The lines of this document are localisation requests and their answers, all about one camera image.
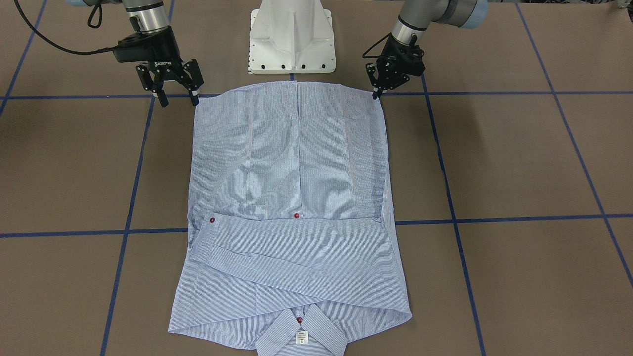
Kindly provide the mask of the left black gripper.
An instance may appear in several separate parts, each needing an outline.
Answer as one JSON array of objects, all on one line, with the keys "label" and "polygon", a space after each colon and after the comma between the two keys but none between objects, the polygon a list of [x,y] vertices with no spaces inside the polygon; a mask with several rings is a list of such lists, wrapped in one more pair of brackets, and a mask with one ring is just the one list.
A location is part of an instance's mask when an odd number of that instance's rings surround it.
[{"label": "left black gripper", "polygon": [[411,76],[420,77],[423,74],[424,51],[417,44],[418,39],[418,34],[411,34],[405,38],[405,42],[400,42],[393,34],[386,34],[366,50],[369,53],[374,47],[384,43],[381,54],[366,55],[367,59],[375,59],[375,62],[366,64],[374,100],[380,98],[385,91],[407,83]]}]

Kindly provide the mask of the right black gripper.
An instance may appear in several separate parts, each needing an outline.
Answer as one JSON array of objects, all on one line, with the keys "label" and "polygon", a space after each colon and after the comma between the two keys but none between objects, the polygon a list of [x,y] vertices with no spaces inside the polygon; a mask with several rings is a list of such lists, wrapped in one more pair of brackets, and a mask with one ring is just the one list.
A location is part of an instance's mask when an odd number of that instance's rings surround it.
[{"label": "right black gripper", "polygon": [[161,107],[169,101],[163,86],[165,81],[176,81],[188,90],[192,106],[199,104],[199,89],[204,84],[203,75],[196,59],[183,61],[176,36],[171,26],[153,33],[135,33],[130,36],[133,61],[144,61],[138,65],[141,84],[151,91]]}]

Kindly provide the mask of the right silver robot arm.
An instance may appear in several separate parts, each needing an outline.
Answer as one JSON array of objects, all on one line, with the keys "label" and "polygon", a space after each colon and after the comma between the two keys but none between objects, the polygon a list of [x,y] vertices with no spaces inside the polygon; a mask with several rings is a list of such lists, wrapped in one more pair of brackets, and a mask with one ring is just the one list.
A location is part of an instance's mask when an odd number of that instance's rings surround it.
[{"label": "right silver robot arm", "polygon": [[101,10],[104,4],[122,4],[134,33],[118,41],[113,54],[119,63],[136,63],[136,74],[144,90],[152,93],[162,107],[168,106],[163,86],[175,82],[183,86],[191,104],[199,104],[204,84],[196,59],[183,61],[167,9],[162,0],[68,0],[71,6]]}]

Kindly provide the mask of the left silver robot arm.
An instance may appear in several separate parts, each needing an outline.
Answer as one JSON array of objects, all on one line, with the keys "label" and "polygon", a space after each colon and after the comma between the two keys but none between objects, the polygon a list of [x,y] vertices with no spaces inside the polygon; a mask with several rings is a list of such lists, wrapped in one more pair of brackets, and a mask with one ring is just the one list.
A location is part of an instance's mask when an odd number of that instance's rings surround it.
[{"label": "left silver robot arm", "polygon": [[393,29],[371,45],[362,58],[373,88],[373,99],[425,72],[420,42],[431,23],[473,29],[488,14],[487,0],[406,0]]}]

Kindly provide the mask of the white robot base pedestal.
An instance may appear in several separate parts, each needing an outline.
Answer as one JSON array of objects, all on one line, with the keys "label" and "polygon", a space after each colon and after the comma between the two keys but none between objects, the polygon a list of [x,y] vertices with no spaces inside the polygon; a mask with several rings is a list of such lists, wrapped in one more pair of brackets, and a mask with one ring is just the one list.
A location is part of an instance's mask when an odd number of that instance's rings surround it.
[{"label": "white robot base pedestal", "polygon": [[250,74],[335,72],[332,13],[319,0],[264,0],[250,13]]}]

